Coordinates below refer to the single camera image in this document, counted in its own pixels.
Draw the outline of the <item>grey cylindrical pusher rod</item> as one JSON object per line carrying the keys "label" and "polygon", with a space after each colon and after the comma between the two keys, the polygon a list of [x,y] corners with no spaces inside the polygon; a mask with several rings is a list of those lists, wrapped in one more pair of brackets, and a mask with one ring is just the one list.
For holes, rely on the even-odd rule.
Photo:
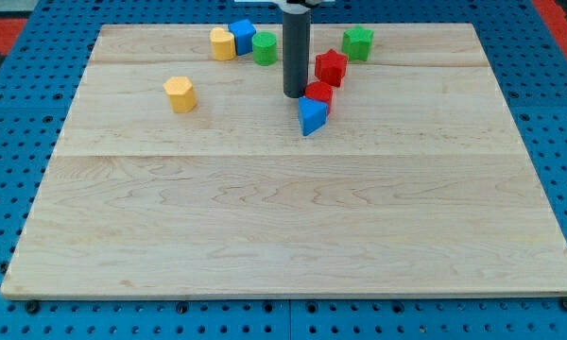
{"label": "grey cylindrical pusher rod", "polygon": [[308,83],[311,12],[308,8],[283,9],[283,93],[304,95]]}

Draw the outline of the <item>white arm mount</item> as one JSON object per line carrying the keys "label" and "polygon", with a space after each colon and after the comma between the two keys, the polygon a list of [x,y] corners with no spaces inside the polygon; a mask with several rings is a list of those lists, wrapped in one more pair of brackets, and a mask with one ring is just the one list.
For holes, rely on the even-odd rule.
{"label": "white arm mount", "polygon": [[280,9],[293,9],[294,7],[314,9],[323,6],[333,6],[335,0],[233,0],[233,3],[237,6],[274,5]]}

